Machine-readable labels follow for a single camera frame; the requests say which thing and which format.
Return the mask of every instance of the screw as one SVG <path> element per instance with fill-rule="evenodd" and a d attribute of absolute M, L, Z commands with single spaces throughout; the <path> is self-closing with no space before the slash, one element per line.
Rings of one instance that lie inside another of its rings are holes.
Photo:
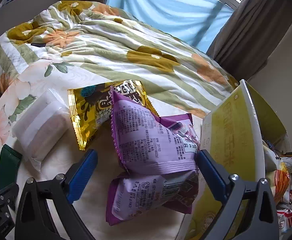
<path fill-rule="evenodd" d="M 60 174 L 57 174 L 57 176 L 55 178 L 56 178 L 56 180 L 63 180 L 65 178 L 65 175 L 60 173 Z"/>
<path fill-rule="evenodd" d="M 232 180 L 239 180 L 239 176 L 238 176 L 237 174 L 231 174 L 231 175 L 230 175 L 230 178 L 231 178 Z"/>
<path fill-rule="evenodd" d="M 268 183 L 268 181 L 267 181 L 266 179 L 264 179 L 264 178 L 260 179 L 260 182 L 261 182 L 262 184 L 267 184 L 267 183 Z"/>
<path fill-rule="evenodd" d="M 34 182 L 34 178 L 28 178 L 26 183 L 27 184 L 32 184 Z"/>

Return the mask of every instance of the purple snack bag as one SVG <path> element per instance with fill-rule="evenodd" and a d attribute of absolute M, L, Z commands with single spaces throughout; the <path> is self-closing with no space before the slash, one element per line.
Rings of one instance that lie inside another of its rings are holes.
<path fill-rule="evenodd" d="M 112 136 L 128 172 L 160 175 L 197 168 L 197 143 L 164 127 L 147 108 L 112 93 Z"/>
<path fill-rule="evenodd" d="M 198 194 L 198 171 L 193 156 L 199 149 L 191 114 L 157 117 L 148 109 L 139 107 L 117 92 L 113 91 L 112 99 L 112 130 L 115 147 L 129 173 L 122 173 L 110 184 L 106 221 L 110 225 L 115 225 L 161 205 L 181 213 L 191 213 L 192 203 Z M 138 156 L 145 152 L 140 151 L 141 146 L 136 143 L 140 138 L 143 140 L 142 144 L 150 145 L 146 148 L 148 158 Z M 157 154 L 154 143 L 159 145 Z M 169 143 L 174 144 L 174 147 L 169 147 L 165 155 L 163 151 L 167 150 L 165 146 Z M 129 156 L 130 153 L 134 153 L 136 158 L 127 158 L 127 154 Z M 192 157 L 188 156 L 189 159 L 186 159 L 185 153 L 192 153 Z M 160 154 L 163 154 L 164 158 L 158 160 Z M 185 170 L 184 160 L 192 160 L 194 165 Z M 154 166 L 154 163 L 160 163 L 160 169 Z"/>

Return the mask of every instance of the gold snack package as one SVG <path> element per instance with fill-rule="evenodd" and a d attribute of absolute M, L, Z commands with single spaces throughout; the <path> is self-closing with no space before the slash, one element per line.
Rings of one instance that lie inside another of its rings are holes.
<path fill-rule="evenodd" d="M 131 100 L 145 106 L 155 115 L 142 83 L 138 80 L 124 80 L 102 83 L 68 90 L 71 121 L 75 129 L 80 150 L 85 150 L 98 128 L 110 118 L 112 100 L 110 87 Z"/>

